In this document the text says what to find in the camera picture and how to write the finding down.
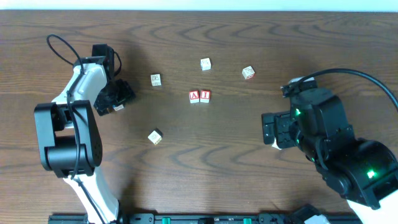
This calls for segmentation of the white block top centre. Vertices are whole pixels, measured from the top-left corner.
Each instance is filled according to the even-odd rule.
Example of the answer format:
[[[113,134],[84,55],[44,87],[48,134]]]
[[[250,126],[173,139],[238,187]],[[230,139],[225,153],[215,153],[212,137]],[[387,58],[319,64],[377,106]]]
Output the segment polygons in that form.
[[[200,60],[200,66],[201,66],[201,70],[205,71],[205,70],[210,70],[211,69],[211,61],[209,58],[202,58]]]

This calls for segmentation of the white block lower left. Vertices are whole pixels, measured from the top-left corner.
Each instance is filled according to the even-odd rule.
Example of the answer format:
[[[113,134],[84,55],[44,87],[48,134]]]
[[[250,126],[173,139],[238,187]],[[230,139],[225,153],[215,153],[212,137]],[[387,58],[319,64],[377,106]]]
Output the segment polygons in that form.
[[[155,129],[148,135],[148,139],[154,144],[158,145],[158,143],[162,140],[162,133],[160,130]]]

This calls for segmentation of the red letter A block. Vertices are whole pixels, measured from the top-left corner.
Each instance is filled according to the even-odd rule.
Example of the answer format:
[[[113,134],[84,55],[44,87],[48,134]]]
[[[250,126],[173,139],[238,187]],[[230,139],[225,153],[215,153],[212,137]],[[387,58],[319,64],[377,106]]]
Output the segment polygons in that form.
[[[190,103],[198,103],[200,101],[200,95],[198,90],[189,91]]]

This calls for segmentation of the white block upper left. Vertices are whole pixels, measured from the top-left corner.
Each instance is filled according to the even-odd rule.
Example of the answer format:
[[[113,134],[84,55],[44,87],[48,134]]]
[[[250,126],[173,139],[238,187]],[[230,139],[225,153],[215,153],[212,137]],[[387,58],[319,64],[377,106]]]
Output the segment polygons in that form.
[[[150,80],[151,80],[152,86],[161,86],[162,85],[160,74],[151,75]]]

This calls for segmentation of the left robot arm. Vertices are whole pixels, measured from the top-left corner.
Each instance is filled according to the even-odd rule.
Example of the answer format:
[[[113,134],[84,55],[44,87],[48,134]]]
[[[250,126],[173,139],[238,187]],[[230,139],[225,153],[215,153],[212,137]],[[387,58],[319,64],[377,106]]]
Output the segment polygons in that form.
[[[115,74],[112,57],[77,60],[63,91],[34,109],[41,165],[74,190],[87,223],[130,222],[104,179],[103,145],[92,109]]]

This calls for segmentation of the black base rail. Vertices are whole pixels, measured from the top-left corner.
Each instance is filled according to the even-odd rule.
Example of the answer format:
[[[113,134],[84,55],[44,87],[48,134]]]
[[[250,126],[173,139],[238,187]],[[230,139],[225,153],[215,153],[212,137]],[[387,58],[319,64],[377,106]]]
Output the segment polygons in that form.
[[[151,213],[133,214],[127,218],[131,224],[284,224],[284,223],[332,223],[359,224],[359,218],[352,215],[319,215],[309,221],[301,221],[292,215],[261,213],[259,215],[154,215]],[[90,223],[87,215],[50,215],[49,224]]]

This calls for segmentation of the red letter I block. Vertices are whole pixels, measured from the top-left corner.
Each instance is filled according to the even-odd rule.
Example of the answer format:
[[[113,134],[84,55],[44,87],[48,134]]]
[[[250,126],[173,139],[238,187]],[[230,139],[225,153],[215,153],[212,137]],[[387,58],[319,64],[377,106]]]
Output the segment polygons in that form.
[[[209,103],[211,97],[211,91],[209,90],[202,90],[200,92],[200,103]]]

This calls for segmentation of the blue number 2 block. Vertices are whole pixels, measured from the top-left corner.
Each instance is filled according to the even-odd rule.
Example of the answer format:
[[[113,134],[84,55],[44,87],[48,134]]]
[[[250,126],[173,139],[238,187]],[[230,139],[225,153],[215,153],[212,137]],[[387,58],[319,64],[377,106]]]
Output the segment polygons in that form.
[[[113,107],[113,110],[115,110],[115,111],[119,111],[119,110],[122,110],[122,109],[124,109],[124,105],[119,105],[119,106],[114,106]]]

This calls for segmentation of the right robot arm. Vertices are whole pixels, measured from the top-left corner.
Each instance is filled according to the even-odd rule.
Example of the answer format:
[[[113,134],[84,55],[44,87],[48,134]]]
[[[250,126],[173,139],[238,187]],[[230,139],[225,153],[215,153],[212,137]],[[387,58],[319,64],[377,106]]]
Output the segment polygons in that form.
[[[397,223],[397,159],[378,141],[356,138],[330,90],[282,87],[290,109],[261,116],[264,143],[299,148],[363,223]]]

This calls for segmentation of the white block lower right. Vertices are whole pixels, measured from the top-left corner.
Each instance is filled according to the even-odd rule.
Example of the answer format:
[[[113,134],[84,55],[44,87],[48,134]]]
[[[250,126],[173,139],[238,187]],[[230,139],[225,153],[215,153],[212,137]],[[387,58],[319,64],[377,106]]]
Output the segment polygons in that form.
[[[272,144],[272,147],[280,150],[280,147],[277,145],[277,141],[274,141],[274,143]]]

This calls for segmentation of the white red block upper right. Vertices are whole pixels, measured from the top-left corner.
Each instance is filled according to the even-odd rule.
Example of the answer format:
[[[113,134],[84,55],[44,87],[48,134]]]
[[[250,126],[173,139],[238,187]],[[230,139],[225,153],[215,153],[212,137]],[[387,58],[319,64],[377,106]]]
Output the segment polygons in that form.
[[[248,66],[248,67],[246,67],[246,68],[244,68],[244,69],[242,70],[242,75],[243,75],[243,77],[244,77],[246,80],[248,80],[248,79],[252,78],[252,77],[255,75],[255,71],[254,71],[254,69],[252,68],[252,66]]]

